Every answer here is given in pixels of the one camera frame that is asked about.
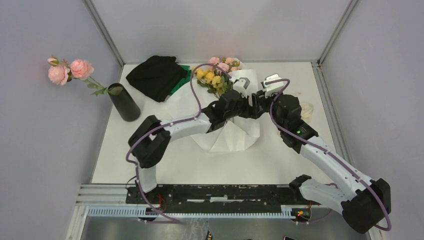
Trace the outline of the cream printed ribbon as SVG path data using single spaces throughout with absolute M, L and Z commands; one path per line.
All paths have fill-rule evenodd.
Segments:
M 299 101 L 299 105 L 301 107 L 301 119 L 306 123 L 310 123 L 312 121 L 312 115 L 314 112 L 314 105 L 310 102 Z

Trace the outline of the pink and yellow flower bunch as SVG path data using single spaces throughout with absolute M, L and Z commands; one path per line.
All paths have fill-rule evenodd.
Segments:
M 206 88 L 207 92 L 219 98 L 228 90 L 232 89 L 230 73 L 241 70 L 241 62 L 234 57 L 211 57 L 208 65 L 197 66 L 193 70 L 193 76 L 197 84 Z

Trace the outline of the white paper bouquet wrap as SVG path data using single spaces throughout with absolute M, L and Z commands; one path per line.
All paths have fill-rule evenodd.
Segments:
M 235 73 L 229 73 L 232 77 L 248 78 L 250 84 L 247 87 L 247 94 L 250 96 L 256 93 L 258 89 L 257 72 L 244 63 L 240 63 L 241 70 Z M 199 99 L 202 108 L 215 100 L 218 100 L 213 94 L 207 93 L 205 89 L 200 87 L 193 81 L 194 91 Z M 188 115 L 195 115 L 199 112 L 199 106 L 192 93 L 189 83 L 184 84 L 172 96 L 170 96 L 165 104 L 165 110 L 173 119 L 183 118 Z M 195 141 L 205 152 L 236 152 L 245 151 L 253 145 L 260 136 L 260 124 L 258 120 L 243 117 L 234 117 L 226 122 L 226 124 L 213 132 L 204 134 L 195 134 L 189 136 Z

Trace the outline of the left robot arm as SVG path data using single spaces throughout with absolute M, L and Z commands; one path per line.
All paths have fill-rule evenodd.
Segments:
M 128 140 L 130 149 L 126 154 L 126 160 L 135 165 L 139 199 L 145 204 L 156 200 L 156 166 L 171 142 L 214 132 L 233 117 L 249 118 L 255 105 L 252 96 L 229 90 L 195 114 L 171 120 L 148 116 Z

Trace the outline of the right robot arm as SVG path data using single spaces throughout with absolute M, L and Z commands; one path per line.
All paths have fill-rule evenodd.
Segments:
M 309 200 L 342 215 L 356 232 L 364 234 L 375 227 L 390 231 L 391 188 L 382 178 L 373 180 L 360 172 L 330 147 L 318 132 L 301 118 L 299 99 L 290 94 L 264 91 L 252 94 L 252 115 L 269 113 L 283 142 L 314 163 L 332 183 L 321 183 L 309 175 L 289 183 L 289 199 L 295 204 Z

